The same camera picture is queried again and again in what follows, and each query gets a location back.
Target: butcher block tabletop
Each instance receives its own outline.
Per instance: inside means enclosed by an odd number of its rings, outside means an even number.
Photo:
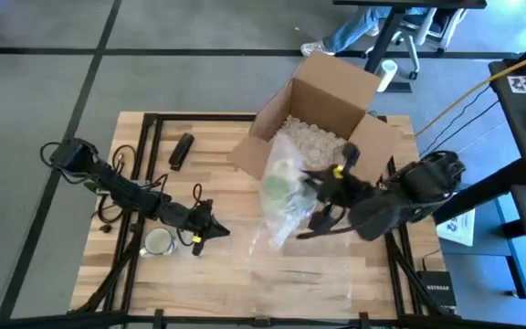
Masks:
[[[137,145],[143,115],[139,111],[121,113],[109,156],[123,144]],[[399,169],[418,159],[414,132],[408,116],[387,116],[386,120],[403,135],[394,151],[394,165]],[[200,183],[202,198],[214,199],[214,214],[231,234],[208,240],[200,257],[192,255],[191,247],[179,244],[170,256],[139,258],[129,313],[153,315],[155,309],[164,309],[169,316],[354,319],[358,313],[367,312],[372,319],[396,318],[383,237],[367,242],[350,232],[295,240],[294,233],[281,250],[269,246],[268,232],[262,227],[258,180],[226,159],[248,134],[250,124],[163,124],[153,179],[169,173],[164,192],[187,207],[194,204],[193,187]],[[147,138],[140,177],[145,177],[153,129]],[[191,133],[195,141],[180,172],[173,172],[168,159],[183,133]],[[123,170],[126,177],[133,166],[129,160]],[[114,211],[118,209],[108,209],[106,217]],[[112,231],[105,234],[100,231],[99,219],[92,219],[70,308],[87,301],[109,272],[120,223],[113,224]],[[144,234],[158,227],[164,225],[146,220]],[[175,235],[174,229],[168,229]],[[426,218],[407,229],[419,270],[421,259],[439,249],[435,224]],[[191,238],[190,233],[183,233],[183,237]],[[428,256],[426,262],[429,270],[445,269],[440,252]],[[125,271],[118,282],[113,308],[121,305]],[[407,280],[402,271],[399,275],[405,311],[411,313]]]

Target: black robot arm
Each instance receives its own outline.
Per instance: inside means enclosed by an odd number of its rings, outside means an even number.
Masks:
[[[165,193],[152,191],[149,186],[138,186],[100,160],[93,144],[79,138],[60,143],[47,165],[64,176],[96,183],[101,189],[109,191],[115,205],[123,209],[137,211],[149,219],[159,218],[165,225],[193,232],[193,253],[196,256],[207,239],[230,234],[212,214],[212,200],[196,200],[196,205],[188,208],[173,202],[172,197]]]
[[[377,239],[400,224],[415,223],[432,214],[451,198],[465,170],[457,154],[437,151],[408,164],[374,187],[349,171],[359,158],[353,143],[345,145],[342,155],[346,159],[344,165],[305,172],[308,178],[304,182],[318,192],[318,201],[325,207],[311,215],[311,231],[299,234],[297,239],[352,230],[362,239]],[[331,216],[333,206],[342,208],[337,218]],[[332,229],[344,215],[351,225]]]

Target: office chair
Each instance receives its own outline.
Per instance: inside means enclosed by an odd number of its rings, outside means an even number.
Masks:
[[[413,63],[414,70],[409,73],[409,79],[417,79],[419,74],[419,58],[417,57],[416,45],[428,43],[437,46],[437,53],[443,54],[458,24],[464,19],[467,9],[437,9],[430,8],[425,15],[407,15],[401,21],[399,29],[395,32],[391,42],[397,46],[405,41],[409,57]],[[368,48],[365,54],[373,51]]]

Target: open cardboard box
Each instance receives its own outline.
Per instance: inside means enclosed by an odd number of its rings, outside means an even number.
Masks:
[[[366,115],[380,78],[343,60],[315,51],[291,80],[257,114],[248,137],[228,159],[256,179],[261,179],[271,139],[289,114],[307,124],[355,143],[361,157],[351,173],[375,184],[401,133]]]

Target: jeans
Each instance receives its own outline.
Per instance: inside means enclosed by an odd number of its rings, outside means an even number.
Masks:
[[[345,50],[354,41],[379,23],[379,19],[387,18],[391,7],[387,6],[359,6],[353,18],[349,19],[331,36],[322,40],[324,47],[330,52]],[[405,11],[407,15],[423,15],[427,8],[410,8]]]

